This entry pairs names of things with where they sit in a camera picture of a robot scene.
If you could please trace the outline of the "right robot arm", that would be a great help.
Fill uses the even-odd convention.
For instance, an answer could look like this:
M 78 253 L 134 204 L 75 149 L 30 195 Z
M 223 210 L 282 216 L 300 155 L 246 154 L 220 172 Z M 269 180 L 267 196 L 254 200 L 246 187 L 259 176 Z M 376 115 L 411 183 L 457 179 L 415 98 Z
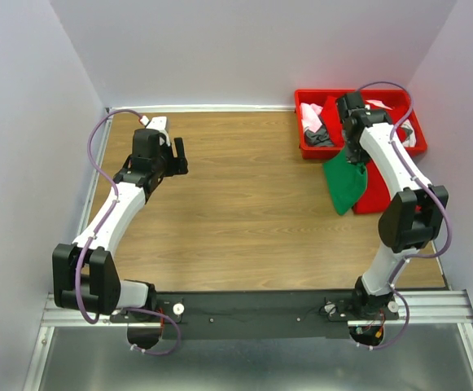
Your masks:
M 346 167 L 360 168 L 373 162 L 391 197 L 378 222 L 378 252 L 352 294 L 353 313 L 366 318 L 387 309 L 406 264 L 438 236 L 449 193 L 445 187 L 433 185 L 418 169 L 391 117 L 383 109 L 368 108 L 360 91 L 338 98 L 337 109 L 344 128 Z

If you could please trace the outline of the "white pink t shirt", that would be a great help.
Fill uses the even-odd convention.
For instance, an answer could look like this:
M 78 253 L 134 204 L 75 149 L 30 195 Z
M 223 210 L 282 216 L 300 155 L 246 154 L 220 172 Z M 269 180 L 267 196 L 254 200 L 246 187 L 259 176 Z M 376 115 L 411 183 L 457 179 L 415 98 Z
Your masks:
M 305 128 L 310 128 L 312 131 L 318 130 L 323 125 L 321 113 L 321 106 L 315 103 L 301 103 L 300 116 L 303 130 Z

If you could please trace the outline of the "folded red t shirt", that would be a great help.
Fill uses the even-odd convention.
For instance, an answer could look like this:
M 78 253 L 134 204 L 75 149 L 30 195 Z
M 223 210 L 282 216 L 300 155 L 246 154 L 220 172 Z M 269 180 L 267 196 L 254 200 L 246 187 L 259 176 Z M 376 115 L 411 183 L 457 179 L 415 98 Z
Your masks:
M 353 206 L 355 214 L 382 213 L 390 204 L 387 185 L 373 161 L 366 164 L 367 188 Z

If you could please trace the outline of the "red plastic bin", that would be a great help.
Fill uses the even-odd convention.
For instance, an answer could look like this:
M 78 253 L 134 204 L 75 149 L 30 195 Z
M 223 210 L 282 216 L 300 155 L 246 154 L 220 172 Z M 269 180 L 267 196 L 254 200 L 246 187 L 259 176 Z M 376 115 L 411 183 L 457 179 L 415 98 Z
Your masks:
M 337 99 L 348 93 L 348 89 L 300 89 L 294 93 L 295 113 L 299 126 L 301 155 L 305 159 L 329 160 L 344 146 L 340 134 L 341 122 Z M 373 108 L 385 109 L 393 121 L 403 117 L 409 108 L 409 97 L 402 90 L 383 87 L 364 89 L 361 96 Z M 324 127 L 330 142 L 323 146 L 308 140 Z

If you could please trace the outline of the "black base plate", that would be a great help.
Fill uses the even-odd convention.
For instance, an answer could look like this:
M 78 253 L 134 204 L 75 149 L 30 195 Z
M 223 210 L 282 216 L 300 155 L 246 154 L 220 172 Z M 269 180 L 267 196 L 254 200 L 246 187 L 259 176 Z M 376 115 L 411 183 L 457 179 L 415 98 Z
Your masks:
M 183 340 L 347 339 L 355 324 L 399 319 L 387 306 L 362 310 L 350 289 L 160 292 L 156 308 Z

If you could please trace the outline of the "grey t shirt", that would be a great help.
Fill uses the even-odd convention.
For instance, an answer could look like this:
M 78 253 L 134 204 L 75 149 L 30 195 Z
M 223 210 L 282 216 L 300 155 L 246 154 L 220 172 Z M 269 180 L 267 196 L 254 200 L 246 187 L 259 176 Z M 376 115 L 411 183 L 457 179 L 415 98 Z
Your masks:
M 318 130 L 304 129 L 304 141 L 309 147 L 333 147 L 327 128 L 322 125 Z

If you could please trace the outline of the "red t shirt in bin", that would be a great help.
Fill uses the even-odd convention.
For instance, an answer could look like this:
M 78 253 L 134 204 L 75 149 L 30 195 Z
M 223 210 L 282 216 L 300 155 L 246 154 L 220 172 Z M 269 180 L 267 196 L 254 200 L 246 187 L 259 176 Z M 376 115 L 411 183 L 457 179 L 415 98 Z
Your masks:
M 406 97 L 403 94 L 363 93 L 362 96 L 365 103 L 367 99 L 378 99 L 378 100 L 382 100 L 387 105 L 389 104 L 392 104 L 394 106 L 401 105 L 406 108 L 406 111 L 408 110 L 409 104 L 407 102 Z M 322 118 L 323 124 L 328 130 L 328 133 L 330 135 L 332 142 L 335 144 L 335 147 L 342 148 L 344 146 L 344 136 L 342 135 L 343 128 L 339 119 L 339 113 L 338 113 L 338 108 L 337 108 L 337 98 L 335 96 L 330 95 L 326 99 L 322 107 L 321 118 Z

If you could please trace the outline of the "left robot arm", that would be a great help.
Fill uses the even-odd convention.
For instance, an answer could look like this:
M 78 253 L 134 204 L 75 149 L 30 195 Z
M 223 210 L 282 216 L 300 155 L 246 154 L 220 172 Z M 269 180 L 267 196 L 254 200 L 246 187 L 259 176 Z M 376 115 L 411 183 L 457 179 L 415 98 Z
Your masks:
M 150 283 L 120 279 L 114 255 L 129 224 L 165 178 L 188 172 L 182 138 L 163 130 L 134 132 L 132 152 L 112 178 L 112 188 L 92 222 L 71 244 L 52 253 L 54 300 L 59 308 L 110 315 L 115 310 L 153 310 Z

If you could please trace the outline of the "green t shirt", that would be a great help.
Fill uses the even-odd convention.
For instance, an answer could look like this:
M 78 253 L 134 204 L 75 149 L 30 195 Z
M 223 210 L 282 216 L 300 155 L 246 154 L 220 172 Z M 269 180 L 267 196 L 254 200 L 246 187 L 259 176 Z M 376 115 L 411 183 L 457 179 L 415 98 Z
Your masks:
M 346 149 L 325 162 L 323 172 L 335 211 L 343 216 L 363 196 L 368 173 L 364 163 L 352 163 Z

